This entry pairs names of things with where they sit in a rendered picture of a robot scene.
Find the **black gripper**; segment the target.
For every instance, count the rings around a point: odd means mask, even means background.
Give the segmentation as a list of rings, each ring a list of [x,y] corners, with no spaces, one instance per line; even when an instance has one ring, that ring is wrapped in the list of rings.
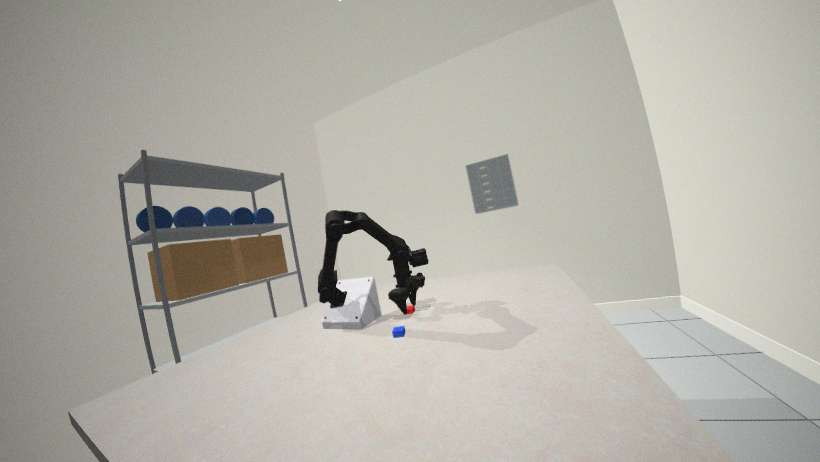
[[[411,276],[412,270],[404,270],[395,272],[393,275],[396,278],[397,285],[396,288],[393,289],[388,293],[389,299],[393,300],[394,303],[399,307],[404,315],[407,314],[407,306],[406,306],[406,299],[409,297],[412,305],[416,305],[416,293],[419,287],[410,286],[410,288],[406,288],[406,274],[407,276]]]

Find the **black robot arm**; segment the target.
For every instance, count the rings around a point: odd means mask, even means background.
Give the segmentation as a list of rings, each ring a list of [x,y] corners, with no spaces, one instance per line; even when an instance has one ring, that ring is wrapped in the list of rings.
[[[351,222],[345,223],[345,221]],[[411,251],[404,239],[387,232],[368,217],[366,213],[331,210],[325,216],[326,245],[322,270],[318,276],[319,302],[330,302],[330,308],[343,307],[347,295],[347,291],[342,292],[336,287],[337,270],[334,270],[334,266],[338,243],[343,234],[349,234],[356,230],[364,230],[389,250],[391,254],[387,260],[393,260],[395,272],[408,270],[408,262],[413,267],[428,264],[425,248]],[[425,284],[425,276],[422,273],[410,277],[406,274],[405,278],[406,288],[410,288],[410,286],[423,288]]]

